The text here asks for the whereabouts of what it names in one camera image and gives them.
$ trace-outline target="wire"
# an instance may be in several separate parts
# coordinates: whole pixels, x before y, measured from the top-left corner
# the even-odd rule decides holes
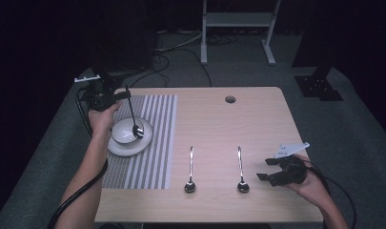
[[[85,115],[82,104],[80,102],[80,96],[79,96],[80,92],[86,91],[86,89],[87,89],[86,87],[79,89],[76,93],[76,97],[74,98],[74,100],[76,102],[77,110],[79,111],[80,116],[82,117],[83,124],[85,124],[86,130],[88,131],[89,135],[91,135],[91,125],[90,125],[89,119]]]
[[[148,76],[150,76],[150,75],[153,75],[153,74],[155,74],[155,73],[158,73],[158,74],[162,77],[163,82],[165,83],[165,88],[168,87],[168,83],[169,83],[170,79],[169,79],[166,75],[164,75],[163,73],[161,73],[161,72],[164,71],[165,69],[167,69],[167,68],[169,67],[170,60],[169,60],[169,58],[167,58],[167,57],[164,56],[164,55],[158,54],[157,56],[160,57],[159,60],[160,60],[161,58],[164,58],[164,59],[166,60],[165,66],[164,66],[163,68],[161,68],[160,70],[156,70],[156,69],[153,67],[153,68],[152,68],[152,70],[153,70],[152,73],[147,73],[147,74],[144,74],[144,75],[140,76],[138,79],[136,79],[135,81],[133,81],[133,83],[131,84],[130,88],[132,88],[132,87],[133,87],[137,82],[139,82],[140,80],[142,80],[142,79],[144,79],[144,78],[146,78],[146,77],[148,77]]]
[[[90,189],[97,180],[99,180],[107,171],[107,168],[109,167],[109,162],[106,160],[104,163],[103,169],[100,171],[100,173],[93,178],[91,181],[89,181],[87,184],[85,184],[83,187],[81,187],[79,190],[77,190],[73,195],[71,195],[67,200],[65,200],[64,203],[59,206],[59,208],[55,211],[53,214],[50,223],[48,224],[48,229],[53,229],[55,227],[56,222],[58,221],[59,217],[62,215],[62,213],[77,199],[85,193],[88,189]]]
[[[225,9],[225,11],[228,11],[229,8],[231,7],[232,3],[234,2],[234,0],[232,0],[230,3],[229,3],[229,6]]]
[[[237,36],[235,35],[220,35],[220,34],[213,34],[210,36],[210,38],[207,41],[208,45],[211,46],[227,46],[237,41]]]
[[[172,47],[168,47],[168,48],[165,48],[165,49],[158,49],[157,51],[158,52],[168,52],[168,51],[170,51],[170,50],[174,50],[174,49],[176,49],[176,48],[180,48],[180,47],[182,47],[182,46],[185,46],[185,45],[188,45],[188,44],[190,44],[190,43],[192,43],[193,41],[195,41],[196,39],[198,39],[199,37],[201,37],[202,36],[202,33],[200,33],[198,36],[196,36],[196,37],[193,37],[192,39],[189,39],[189,40],[187,40],[187,41],[184,41],[184,42],[182,42],[181,44],[178,44],[178,45],[175,45],[175,46],[172,46]]]
[[[184,52],[189,52],[189,53],[191,53],[191,54],[195,57],[195,59],[198,61],[198,63],[199,63],[199,65],[201,66],[202,70],[205,72],[205,75],[206,75],[207,78],[208,78],[210,87],[213,86],[213,82],[211,81],[210,75],[208,74],[208,72],[207,72],[207,70],[205,69],[205,67],[201,64],[201,60],[200,60],[199,57],[195,54],[195,52],[190,51],[190,50],[187,50],[187,49],[174,49],[174,50],[167,51],[167,52],[174,52],[174,51],[184,51]]]
[[[331,194],[330,193],[330,189],[329,189],[329,186],[326,182],[326,180],[330,181],[331,183],[333,183],[336,187],[338,187],[341,192],[343,192],[345,194],[345,196],[347,197],[347,199],[350,201],[350,204],[351,204],[351,208],[353,210],[353,222],[352,222],[352,226],[351,228],[356,228],[356,205],[354,204],[354,201],[353,199],[351,198],[350,194],[348,194],[348,192],[340,185],[338,184],[338,182],[334,181],[333,179],[329,178],[329,177],[325,177],[321,174],[321,171],[320,169],[314,164],[312,163],[311,161],[309,160],[302,160],[303,162],[308,162],[310,164],[312,164],[313,167],[307,167],[307,166],[303,166],[303,165],[298,165],[298,164],[289,164],[290,166],[296,166],[296,167],[305,167],[307,170],[311,171],[312,173],[314,173],[319,179],[320,181],[323,183],[323,185],[325,186],[326,188],[326,191],[329,193],[329,195]]]

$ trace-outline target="metal stand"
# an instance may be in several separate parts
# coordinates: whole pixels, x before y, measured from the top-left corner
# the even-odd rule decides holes
[[[203,0],[201,63],[208,63],[207,27],[268,27],[267,38],[261,42],[269,64],[275,65],[270,41],[280,3],[281,0],[276,0],[273,12],[207,12],[207,0]]]
[[[305,97],[318,97],[321,101],[342,101],[337,90],[327,81],[327,74],[333,66],[332,54],[327,54],[312,75],[295,76],[297,85]]]

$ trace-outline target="dark background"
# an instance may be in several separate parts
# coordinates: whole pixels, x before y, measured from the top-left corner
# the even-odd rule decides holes
[[[273,8],[273,1],[238,2],[222,1],[218,5],[213,0],[210,10]],[[145,30],[133,35],[125,31],[121,34],[127,43],[117,45],[124,46],[125,53],[110,50],[109,47],[118,46],[111,39],[97,36],[100,44],[116,57],[108,58],[97,52],[101,49],[96,48],[89,29],[100,26],[105,34],[108,25],[115,24],[111,22],[104,27],[102,24],[107,20],[88,18],[86,12],[96,10],[98,4],[98,1],[0,0],[0,209],[73,79],[91,66],[91,53],[105,64],[114,63],[126,70],[147,67],[149,55],[133,55],[133,49],[127,50],[129,46],[147,48],[147,43],[133,44],[140,37],[149,37]],[[121,5],[124,1],[111,0],[105,4],[108,6],[105,10],[116,4],[124,7]],[[146,0],[145,5],[145,13],[125,13],[130,17],[127,26],[137,26],[132,31],[201,29],[201,1]],[[386,1],[282,1],[275,32],[287,35],[304,32],[293,67],[320,65],[329,53],[332,58],[329,61],[351,79],[359,96],[386,130]],[[130,63],[134,60],[131,58],[118,63],[121,54],[134,56],[138,61]]]

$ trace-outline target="silver spoon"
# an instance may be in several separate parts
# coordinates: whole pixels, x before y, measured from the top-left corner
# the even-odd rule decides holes
[[[135,116],[133,115],[133,108],[132,108],[130,97],[128,97],[128,102],[130,103],[130,110],[131,110],[131,115],[132,115],[132,120],[133,120],[132,133],[137,139],[142,139],[144,136],[144,132],[143,132],[143,129],[141,129],[138,125],[136,125]]]
[[[237,147],[237,155],[239,157],[239,167],[240,167],[240,182],[237,184],[237,189],[241,193],[248,193],[250,188],[249,184],[247,184],[243,179],[243,169],[242,169],[242,151],[240,146]]]
[[[193,146],[190,148],[190,180],[184,186],[186,193],[195,191],[195,184],[193,183]]]

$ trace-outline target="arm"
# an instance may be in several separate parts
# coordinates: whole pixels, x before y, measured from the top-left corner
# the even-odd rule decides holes
[[[309,160],[305,156],[298,156],[305,160],[305,165],[311,167]],[[323,186],[320,179],[309,170],[306,179],[301,184],[291,183],[285,187],[294,190],[298,195],[314,204],[320,210],[327,228],[347,229],[348,225],[340,210],[333,202],[332,198]]]
[[[65,190],[61,203],[92,180],[103,168],[108,154],[113,113],[118,110],[119,106],[120,104],[116,103],[102,113],[89,111],[92,128],[91,142],[79,169]],[[102,179],[98,180],[62,213],[55,228],[93,228],[95,214],[100,202],[101,188]]]

